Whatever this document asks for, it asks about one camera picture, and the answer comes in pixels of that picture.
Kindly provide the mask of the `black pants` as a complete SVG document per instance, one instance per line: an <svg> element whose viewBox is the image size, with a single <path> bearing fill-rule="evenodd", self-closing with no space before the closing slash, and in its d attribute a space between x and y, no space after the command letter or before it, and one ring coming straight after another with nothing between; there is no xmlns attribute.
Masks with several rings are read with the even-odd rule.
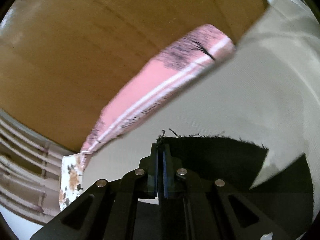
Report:
<svg viewBox="0 0 320 240"><path fill-rule="evenodd" d="M297 239L311 228L313 184L306 156L254 186L268 149L229 137L162 136L157 141L159 198L164 144L203 185L217 239Z"/></svg>

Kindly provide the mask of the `white floral pillow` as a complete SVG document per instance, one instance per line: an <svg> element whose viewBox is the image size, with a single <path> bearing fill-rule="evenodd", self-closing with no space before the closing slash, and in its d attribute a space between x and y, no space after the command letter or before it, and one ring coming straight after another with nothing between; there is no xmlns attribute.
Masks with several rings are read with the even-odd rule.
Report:
<svg viewBox="0 0 320 240"><path fill-rule="evenodd" d="M83 192L83 155L81 153L64 156L61 164L59 207L68 207Z"/></svg>

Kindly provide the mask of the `beige curtain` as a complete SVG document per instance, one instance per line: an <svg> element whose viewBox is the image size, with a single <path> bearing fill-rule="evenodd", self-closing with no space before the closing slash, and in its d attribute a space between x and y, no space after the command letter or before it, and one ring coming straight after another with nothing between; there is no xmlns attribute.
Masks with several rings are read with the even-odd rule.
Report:
<svg viewBox="0 0 320 240"><path fill-rule="evenodd" d="M1 205L44 225L59 212L61 164L72 152L1 110Z"/></svg>

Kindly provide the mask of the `grey bed mat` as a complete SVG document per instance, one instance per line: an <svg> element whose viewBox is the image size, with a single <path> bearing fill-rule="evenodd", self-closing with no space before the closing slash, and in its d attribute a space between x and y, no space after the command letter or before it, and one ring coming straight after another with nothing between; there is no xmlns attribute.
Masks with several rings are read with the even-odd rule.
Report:
<svg viewBox="0 0 320 240"><path fill-rule="evenodd" d="M100 178L119 179L136 168L160 134L221 134L266 146L267 161L253 181L259 185L309 144L303 132L302 78L317 62L317 51L306 45L281 56L257 44L240 48L142 125L93 155L84 172L84 187Z"/></svg>

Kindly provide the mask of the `cream satin bedsheet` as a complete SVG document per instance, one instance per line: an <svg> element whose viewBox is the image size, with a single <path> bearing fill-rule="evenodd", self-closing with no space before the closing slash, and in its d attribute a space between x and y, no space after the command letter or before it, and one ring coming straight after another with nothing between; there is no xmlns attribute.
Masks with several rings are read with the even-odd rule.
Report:
<svg viewBox="0 0 320 240"><path fill-rule="evenodd" d="M319 23L299 0L274 0L243 38L237 81L269 160L319 161Z"/></svg>

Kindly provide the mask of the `pink Baby-print pillow right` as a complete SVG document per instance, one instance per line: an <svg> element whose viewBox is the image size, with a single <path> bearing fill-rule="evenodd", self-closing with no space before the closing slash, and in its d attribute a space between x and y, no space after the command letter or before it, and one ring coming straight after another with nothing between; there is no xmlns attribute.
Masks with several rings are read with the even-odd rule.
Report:
<svg viewBox="0 0 320 240"><path fill-rule="evenodd" d="M177 90L234 50L231 39L210 24L173 42L147 62L103 108L80 152L91 154L133 129Z"/></svg>

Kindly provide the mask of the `wooden headboard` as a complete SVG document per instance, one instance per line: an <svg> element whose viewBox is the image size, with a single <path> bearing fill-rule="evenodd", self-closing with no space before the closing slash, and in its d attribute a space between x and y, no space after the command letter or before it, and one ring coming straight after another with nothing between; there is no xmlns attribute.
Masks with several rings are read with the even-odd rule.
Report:
<svg viewBox="0 0 320 240"><path fill-rule="evenodd" d="M149 59L210 23L238 41L267 0L15 0L1 22L1 108L77 151Z"/></svg>

